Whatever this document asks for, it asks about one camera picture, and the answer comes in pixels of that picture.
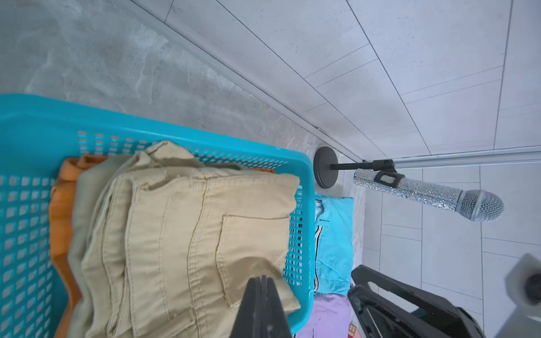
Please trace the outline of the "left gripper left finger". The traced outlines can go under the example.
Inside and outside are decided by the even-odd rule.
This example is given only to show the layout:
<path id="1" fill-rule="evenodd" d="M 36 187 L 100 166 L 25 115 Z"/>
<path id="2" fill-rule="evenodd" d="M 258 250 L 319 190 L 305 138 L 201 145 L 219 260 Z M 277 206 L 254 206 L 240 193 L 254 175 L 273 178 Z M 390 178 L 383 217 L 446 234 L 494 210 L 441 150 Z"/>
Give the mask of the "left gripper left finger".
<path id="1" fill-rule="evenodd" d="M 264 276 L 250 278 L 243 295 L 231 338 L 260 338 Z"/>

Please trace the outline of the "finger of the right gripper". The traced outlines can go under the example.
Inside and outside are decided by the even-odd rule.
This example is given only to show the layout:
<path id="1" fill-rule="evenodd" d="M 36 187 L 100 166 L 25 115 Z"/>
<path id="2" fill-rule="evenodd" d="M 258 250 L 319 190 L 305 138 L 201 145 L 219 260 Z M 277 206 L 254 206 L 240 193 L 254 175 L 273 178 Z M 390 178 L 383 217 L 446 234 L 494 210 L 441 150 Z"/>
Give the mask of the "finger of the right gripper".
<path id="1" fill-rule="evenodd" d="M 352 271 L 348 299 L 364 337 L 467 337 L 485 336 L 478 322 L 447 299 L 360 265 Z M 373 283 L 415 305 L 406 311 L 370 288 Z"/>

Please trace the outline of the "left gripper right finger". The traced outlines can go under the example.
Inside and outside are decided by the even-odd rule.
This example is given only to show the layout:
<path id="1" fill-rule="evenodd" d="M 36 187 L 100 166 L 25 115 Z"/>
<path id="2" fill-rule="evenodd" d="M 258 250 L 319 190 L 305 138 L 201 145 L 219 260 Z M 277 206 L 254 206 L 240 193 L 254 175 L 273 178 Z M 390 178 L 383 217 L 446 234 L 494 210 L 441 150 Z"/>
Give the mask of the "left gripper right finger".
<path id="1" fill-rule="evenodd" d="M 263 276 L 263 337 L 292 338 L 276 283 Z"/>

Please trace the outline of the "purple pants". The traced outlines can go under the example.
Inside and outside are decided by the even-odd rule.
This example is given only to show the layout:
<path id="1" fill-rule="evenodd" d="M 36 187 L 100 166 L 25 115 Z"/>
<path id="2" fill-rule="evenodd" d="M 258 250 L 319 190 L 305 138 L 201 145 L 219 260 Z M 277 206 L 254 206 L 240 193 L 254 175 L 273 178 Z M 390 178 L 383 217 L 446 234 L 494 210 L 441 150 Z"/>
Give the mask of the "purple pants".
<path id="1" fill-rule="evenodd" d="M 345 295 L 316 294 L 307 324 L 294 337 L 348 337 L 352 307 Z"/>

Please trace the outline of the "teal pants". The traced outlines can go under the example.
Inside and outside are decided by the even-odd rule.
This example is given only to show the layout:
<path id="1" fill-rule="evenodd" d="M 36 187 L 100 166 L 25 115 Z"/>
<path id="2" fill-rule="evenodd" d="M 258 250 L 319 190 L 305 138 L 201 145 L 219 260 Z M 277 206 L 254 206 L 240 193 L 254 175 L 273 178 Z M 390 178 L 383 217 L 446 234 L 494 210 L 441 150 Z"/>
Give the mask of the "teal pants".
<path id="1" fill-rule="evenodd" d="M 346 295 L 354 263 L 354 200 L 316 193 L 315 203 L 314 291 Z"/>

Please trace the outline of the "khaki pants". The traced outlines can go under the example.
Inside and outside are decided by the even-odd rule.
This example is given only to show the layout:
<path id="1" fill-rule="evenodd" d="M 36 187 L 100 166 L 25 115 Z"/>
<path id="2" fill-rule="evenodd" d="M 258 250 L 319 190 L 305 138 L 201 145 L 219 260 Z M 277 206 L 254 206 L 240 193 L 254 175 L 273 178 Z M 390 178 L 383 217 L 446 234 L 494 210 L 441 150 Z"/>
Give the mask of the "khaki pants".
<path id="1" fill-rule="evenodd" d="M 69 337 L 228 337 L 247 282 L 284 280 L 297 176 L 203 164 L 164 141 L 77 179 Z"/>

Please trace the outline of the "orange pants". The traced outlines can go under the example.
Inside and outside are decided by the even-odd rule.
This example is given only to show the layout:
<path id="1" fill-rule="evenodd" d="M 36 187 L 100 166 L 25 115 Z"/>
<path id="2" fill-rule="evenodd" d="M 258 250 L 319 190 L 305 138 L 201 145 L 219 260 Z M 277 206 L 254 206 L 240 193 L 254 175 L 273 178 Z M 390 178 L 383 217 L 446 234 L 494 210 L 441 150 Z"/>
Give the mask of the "orange pants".
<path id="1" fill-rule="evenodd" d="M 66 159 L 61 165 L 56 184 L 52 187 L 49 204 L 51 258 L 68 294 L 68 305 L 56 329 L 55 337 L 67 336 L 73 310 L 81 299 L 81 292 L 68 263 L 68 252 L 73 236 L 72 215 L 77 179 L 83 172 L 107 159 L 107 156 L 90 154 Z"/>

